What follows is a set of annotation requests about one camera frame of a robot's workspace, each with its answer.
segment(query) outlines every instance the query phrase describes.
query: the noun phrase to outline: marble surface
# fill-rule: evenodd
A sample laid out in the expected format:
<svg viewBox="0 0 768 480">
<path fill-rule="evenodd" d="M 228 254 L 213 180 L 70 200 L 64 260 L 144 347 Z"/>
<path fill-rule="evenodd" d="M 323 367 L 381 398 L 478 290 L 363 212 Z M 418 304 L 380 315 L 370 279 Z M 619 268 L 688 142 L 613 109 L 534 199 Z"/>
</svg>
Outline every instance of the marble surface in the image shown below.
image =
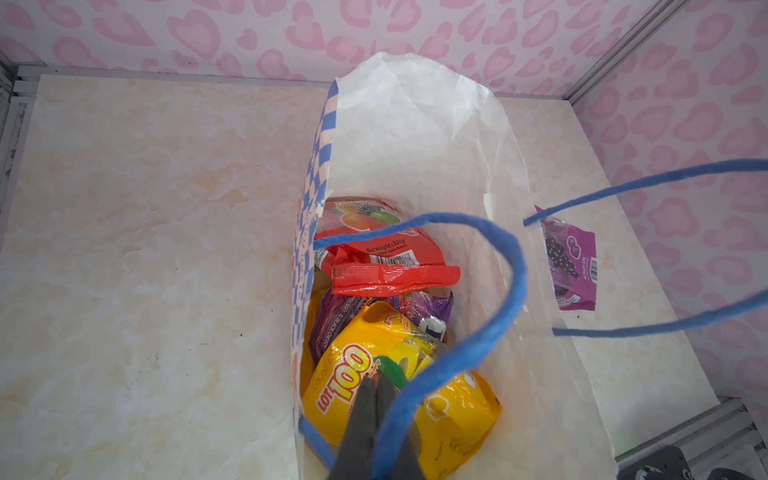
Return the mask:
<svg viewBox="0 0 768 480">
<path fill-rule="evenodd" d="M 297 476 L 290 255 L 325 95 L 42 78 L 0 252 L 3 478 Z M 567 103 L 502 104 L 537 203 L 607 186 Z M 673 318 L 616 200 L 561 217 L 601 256 L 569 326 Z M 682 334 L 574 344 L 617 452 L 717 402 Z"/>
<path fill-rule="evenodd" d="M 611 185 L 568 102 L 499 100 L 539 207 Z M 561 312 L 568 327 L 611 329 L 677 318 L 615 197 L 557 217 L 595 232 L 598 246 L 597 308 Z M 684 333 L 573 341 L 617 455 L 719 404 Z"/>
</svg>

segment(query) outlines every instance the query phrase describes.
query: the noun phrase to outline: snack package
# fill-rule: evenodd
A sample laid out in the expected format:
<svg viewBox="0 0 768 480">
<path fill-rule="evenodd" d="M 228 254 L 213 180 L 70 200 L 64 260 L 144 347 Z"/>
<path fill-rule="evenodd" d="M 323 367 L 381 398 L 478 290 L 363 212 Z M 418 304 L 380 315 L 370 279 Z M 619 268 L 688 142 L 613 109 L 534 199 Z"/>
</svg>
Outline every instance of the snack package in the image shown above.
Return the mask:
<svg viewBox="0 0 768 480">
<path fill-rule="evenodd" d="M 330 445 L 338 445 L 362 378 L 380 372 L 401 389 L 444 348 L 388 303 L 364 306 L 315 369 L 302 397 L 304 415 Z M 430 395 L 416 411 L 411 433 L 425 477 L 442 479 L 469 460 L 501 411 L 490 385 L 474 372 Z"/>
<path fill-rule="evenodd" d="M 594 233 L 554 217 L 541 221 L 554 296 L 560 310 L 594 310 L 598 294 L 598 259 Z"/>
<path fill-rule="evenodd" d="M 383 200 L 331 198 L 326 200 L 315 239 L 380 230 L 402 220 Z M 442 251 L 421 228 L 315 250 L 315 267 L 332 277 L 336 295 L 348 296 L 395 296 L 455 285 L 461 278 L 461 270 L 445 265 Z"/>
<path fill-rule="evenodd" d="M 309 314 L 314 314 L 315 318 L 312 319 L 307 349 L 315 365 L 331 342 L 370 300 L 370 298 L 358 296 L 334 295 L 330 290 L 325 290 L 322 302 L 318 303 L 318 308 L 314 310 L 316 294 L 313 294 Z M 413 292 L 376 300 L 383 300 L 395 307 L 414 322 L 422 332 L 441 341 L 445 338 L 445 324 L 451 316 L 453 293 L 450 298 L 431 296 L 426 292 Z M 309 321 L 310 319 L 307 318 L 307 329 L 310 328 Z"/>
</svg>

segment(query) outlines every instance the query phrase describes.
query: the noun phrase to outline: barcode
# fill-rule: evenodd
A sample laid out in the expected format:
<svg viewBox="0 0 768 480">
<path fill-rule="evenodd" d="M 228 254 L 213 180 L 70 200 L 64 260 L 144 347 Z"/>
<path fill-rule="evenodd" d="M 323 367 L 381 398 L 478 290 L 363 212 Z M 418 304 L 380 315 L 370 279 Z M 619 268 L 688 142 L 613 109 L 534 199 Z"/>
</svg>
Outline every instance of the barcode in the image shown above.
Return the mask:
<svg viewBox="0 0 768 480">
<path fill-rule="evenodd" d="M 589 280 L 592 282 L 598 282 L 598 259 L 593 258 L 589 264 Z"/>
<path fill-rule="evenodd" d="M 416 260 L 416 255 L 413 254 L 413 250 L 408 250 L 394 257 L 379 257 L 378 255 L 371 255 L 371 263 L 379 263 L 381 265 L 403 265 L 405 268 L 411 266 L 419 266 L 419 262 Z"/>
</svg>

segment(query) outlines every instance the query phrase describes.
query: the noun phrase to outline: white paper bag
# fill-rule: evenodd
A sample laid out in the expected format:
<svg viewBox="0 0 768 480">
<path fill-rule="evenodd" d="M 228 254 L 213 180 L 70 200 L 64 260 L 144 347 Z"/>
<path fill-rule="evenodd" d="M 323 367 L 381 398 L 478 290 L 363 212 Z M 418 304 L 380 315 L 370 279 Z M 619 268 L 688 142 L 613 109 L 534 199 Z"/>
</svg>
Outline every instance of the white paper bag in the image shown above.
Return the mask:
<svg viewBox="0 0 768 480">
<path fill-rule="evenodd" d="M 504 110 L 487 88 L 417 55 L 375 55 L 329 93 L 296 225 L 294 423 L 302 408 L 299 365 L 312 289 L 311 240 L 324 200 L 337 196 L 382 198 L 408 217 L 445 211 L 488 218 L 523 246 L 530 270 L 525 311 L 478 367 L 504 411 L 483 447 L 452 478 L 616 478 L 583 367 L 571 341 L 551 332 L 562 318 L 541 228 L 522 224 L 535 209 Z M 426 229 L 446 264 L 462 268 L 449 320 L 450 337 L 459 341 L 496 312 L 511 272 L 469 227 Z M 307 455 L 296 435 L 301 464 Z M 315 460 L 300 471 L 307 478 L 327 476 Z"/>
</svg>

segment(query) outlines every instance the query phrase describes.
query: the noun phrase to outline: blue rope handle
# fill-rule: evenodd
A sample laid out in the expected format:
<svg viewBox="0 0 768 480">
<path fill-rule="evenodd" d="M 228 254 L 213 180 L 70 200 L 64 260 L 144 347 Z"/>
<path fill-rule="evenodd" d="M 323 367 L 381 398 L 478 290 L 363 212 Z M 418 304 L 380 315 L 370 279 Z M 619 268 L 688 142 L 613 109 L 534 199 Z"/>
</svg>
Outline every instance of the blue rope handle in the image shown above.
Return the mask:
<svg viewBox="0 0 768 480">
<path fill-rule="evenodd" d="M 605 197 L 612 197 L 614 195 L 637 190 L 640 188 L 652 187 L 654 185 L 660 184 L 668 184 L 670 182 L 684 180 L 686 178 L 699 177 L 701 175 L 724 174 L 727 172 L 757 171 L 768 171 L 768 160 L 737 158 L 736 160 L 726 160 L 714 164 L 697 165 L 696 167 L 672 170 L 658 175 L 643 177 L 631 182 L 627 182 L 626 184 L 617 185 L 615 187 L 604 188 L 603 190 L 593 194 L 584 195 L 583 197 L 567 201 L 564 204 L 550 207 L 526 218 L 523 220 L 523 225 L 527 227 L 534 222 L 538 222 L 542 218 L 549 217 L 550 215 L 556 214 L 557 212 L 565 210 L 569 207 L 588 204 L 589 202 L 593 202 L 595 200 L 600 200 Z M 703 313 L 699 313 L 698 315 L 688 317 L 686 319 L 681 319 L 669 323 L 658 323 L 656 325 L 645 326 L 630 326 L 627 328 L 611 330 L 553 328 L 552 332 L 555 336 L 586 336 L 593 339 L 630 338 L 634 336 L 654 335 L 657 333 L 673 333 L 680 332 L 681 330 L 712 325 L 713 323 L 720 322 L 732 316 L 741 315 L 742 313 L 746 313 L 751 310 L 756 310 L 766 305 L 768 305 L 768 290 L 756 293 L 749 298 L 741 300 L 740 302 L 733 303 L 731 305 L 724 306 L 723 308 L 709 310 Z"/>
<path fill-rule="evenodd" d="M 376 448 L 373 451 L 372 476 L 383 480 L 395 464 L 400 446 L 406 439 L 417 408 L 424 399 L 450 382 L 460 372 L 477 366 L 491 352 L 493 347 L 512 326 L 528 295 L 528 268 L 525 266 L 523 251 L 518 239 L 490 220 L 465 214 L 433 213 L 424 214 L 390 225 L 373 232 L 335 235 L 315 240 L 315 249 L 332 247 L 343 243 L 362 242 L 387 237 L 429 223 L 453 223 L 469 225 L 477 229 L 486 240 L 509 262 L 512 268 L 512 282 L 498 312 L 477 332 L 456 345 L 445 355 L 416 376 L 392 402 L 384 422 L 379 427 Z"/>
</svg>

